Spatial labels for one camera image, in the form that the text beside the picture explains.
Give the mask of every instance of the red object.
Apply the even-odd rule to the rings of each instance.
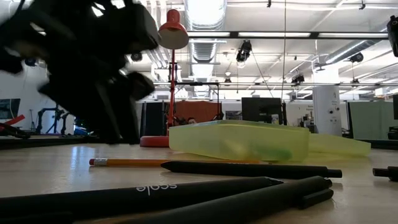
[[[167,136],[143,136],[140,140],[141,147],[169,147],[169,127],[174,125],[174,70],[175,70],[175,50],[184,48],[188,45],[189,36],[187,30],[180,23],[180,13],[171,9],[167,12],[167,22],[159,28],[162,37],[159,44],[166,49],[172,49],[172,73],[170,85],[170,107],[169,117],[167,118]]]
[[[174,60],[175,60],[175,51],[172,50],[172,82],[170,85],[170,106],[169,106],[169,117],[167,118],[167,135],[169,135],[169,127],[174,126]]]
[[[141,147],[169,147],[168,136],[143,136],[139,145]]]
[[[23,119],[25,119],[25,116],[19,115],[18,117],[14,118],[14,119],[4,122],[4,124],[13,125],[13,124],[16,124],[16,123],[22,121]]]
[[[167,12],[167,22],[159,28],[161,40],[160,46],[177,50],[188,45],[189,36],[187,30],[180,23],[180,13],[171,9]]]

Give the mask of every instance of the green object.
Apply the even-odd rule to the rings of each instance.
[[[212,121],[170,128],[175,151],[220,159],[302,161],[308,156],[309,130],[252,121]]]
[[[367,156],[371,152],[371,144],[329,134],[310,134],[309,151],[344,156]]]

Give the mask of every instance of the cable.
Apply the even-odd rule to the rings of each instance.
[[[286,63],[286,0],[285,0],[284,67],[282,69],[282,91],[281,91],[281,96],[280,96],[281,101],[284,97],[285,63]]]
[[[264,83],[266,84],[266,87],[267,87],[269,93],[271,94],[271,97],[274,97],[274,95],[272,95],[271,90],[269,89],[269,86],[268,86],[268,84],[267,84],[266,79],[265,79],[264,76],[262,75],[260,66],[259,66],[259,64],[257,63],[257,59],[256,59],[256,56],[254,55],[253,49],[251,50],[251,53],[253,54],[254,61],[256,62],[257,68],[259,69],[260,75],[261,75],[262,79],[264,80]]]
[[[14,117],[14,113],[12,112],[11,106],[12,106],[12,99],[10,99],[10,114],[11,114],[12,118],[14,119],[15,117]]]

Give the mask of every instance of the air duct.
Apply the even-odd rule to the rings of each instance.
[[[213,31],[223,30],[227,3],[226,0],[184,0],[185,20],[188,30]],[[190,43],[192,75],[197,78],[206,78],[207,81],[213,73],[218,44],[216,43]],[[197,96],[206,96],[203,86],[196,86],[195,91],[200,91]]]
[[[379,27],[377,27],[376,29],[373,30],[373,32],[386,32],[387,27],[386,27],[387,23],[384,23],[382,25],[380,25]],[[335,52],[329,54],[328,56],[326,56],[326,58],[324,59],[323,64],[319,64],[320,66],[324,66],[324,65],[331,65],[337,62],[340,62],[346,58],[352,57],[358,53],[360,53],[361,51],[368,49],[369,47],[377,44],[378,42],[380,42],[381,40],[355,40],[350,42],[349,44],[347,44],[346,46],[336,50]]]

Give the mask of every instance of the pen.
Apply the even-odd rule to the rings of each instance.
[[[391,181],[398,181],[398,167],[389,166],[387,169],[373,168],[375,177],[388,177]]]
[[[0,198],[0,217],[70,212],[77,220],[177,208],[283,183],[267,177]]]
[[[278,179],[303,179],[319,175],[321,177],[342,177],[341,170],[323,166],[286,166],[268,164],[234,164],[209,162],[165,162],[162,167],[172,172],[190,174],[233,175],[241,177],[272,177]]]
[[[162,163],[170,162],[170,159],[90,159],[91,166],[141,166],[141,167],[160,167]],[[258,164],[259,161],[229,161],[229,160],[212,160],[212,161],[196,161],[196,162],[236,162]]]
[[[304,196],[321,192],[330,186],[330,180],[310,177],[123,221],[119,224],[250,223],[258,218],[293,207]]]

